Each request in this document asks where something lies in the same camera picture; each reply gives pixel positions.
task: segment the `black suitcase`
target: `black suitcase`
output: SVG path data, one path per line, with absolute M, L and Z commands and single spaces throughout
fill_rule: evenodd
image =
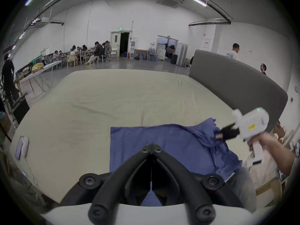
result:
M 172 64 L 176 64 L 176 62 L 177 62 L 177 57 L 178 57 L 178 55 L 176 55 L 176 54 L 173 54 L 173 55 L 172 55 L 172 58 L 171 58 L 171 63 L 172 63 Z
M 15 116 L 18 124 L 22 121 L 25 114 L 29 111 L 29 106 L 27 104 L 26 99 L 23 97 L 21 98 L 13 108 L 13 115 Z

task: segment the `suitcase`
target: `suitcase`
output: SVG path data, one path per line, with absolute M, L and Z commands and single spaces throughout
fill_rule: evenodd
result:
M 171 58 L 171 63 L 172 63 L 172 64 L 176 64 L 176 62 L 177 62 L 177 57 L 178 57 L 178 55 L 176 55 L 176 54 L 173 54 L 173 55 L 172 55 L 172 58 Z

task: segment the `gray floor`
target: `gray floor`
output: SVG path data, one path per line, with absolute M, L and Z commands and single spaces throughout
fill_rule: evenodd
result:
M 179 67 L 174 64 L 171 64 L 169 61 L 160 61 L 160 62 L 150 62 L 150 61 L 142 61 L 142 60 L 134 60 L 134 59 L 127 59 L 127 58 L 113 58 L 110 62 L 105 61 L 102 65 L 102 63 L 99 63 L 98 65 L 78 65 L 75 67 L 70 67 L 67 69 L 66 66 L 64 66 L 62 69 L 54 69 L 53 75 L 51 79 L 51 71 L 45 72 L 43 74 L 45 81 L 48 85 L 51 84 L 52 81 L 52 87 L 56 86 L 65 76 L 69 75 L 70 73 L 74 71 L 80 71 L 80 70 L 87 70 L 87 69 L 138 69 L 138 70 L 151 70 L 151 71 L 161 71 L 161 72 L 169 72 L 169 73 L 179 73 L 183 75 L 189 75 L 189 71 L 185 67 Z M 38 75 L 35 77 L 37 81 L 42 84 L 41 75 Z M 37 100 L 39 100 L 43 94 L 42 90 L 39 88 L 39 86 L 36 84 L 36 82 L 31 79 L 31 83 L 34 89 L 34 92 L 32 91 L 32 88 L 30 87 L 30 84 L 28 81 L 21 84 L 21 90 L 22 92 L 28 92 L 26 95 L 26 100 L 31 107 Z M 49 88 L 48 86 L 43 83 L 43 88 L 45 91 L 47 91 Z

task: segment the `mattress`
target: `mattress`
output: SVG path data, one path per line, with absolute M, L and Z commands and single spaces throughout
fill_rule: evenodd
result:
M 76 71 L 36 102 L 20 123 L 10 147 L 29 138 L 26 157 L 15 162 L 46 196 L 60 202 L 86 173 L 109 172 L 110 127 L 197 125 L 215 118 L 233 122 L 232 109 L 194 79 L 180 74 L 130 69 Z M 240 160 L 248 146 L 227 142 Z

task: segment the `gray padded board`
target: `gray padded board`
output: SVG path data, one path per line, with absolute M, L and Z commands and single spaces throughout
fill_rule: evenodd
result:
M 220 54 L 196 50 L 189 76 L 242 114 L 257 107 L 264 108 L 270 117 L 268 132 L 274 128 L 287 103 L 287 93 L 268 76 Z

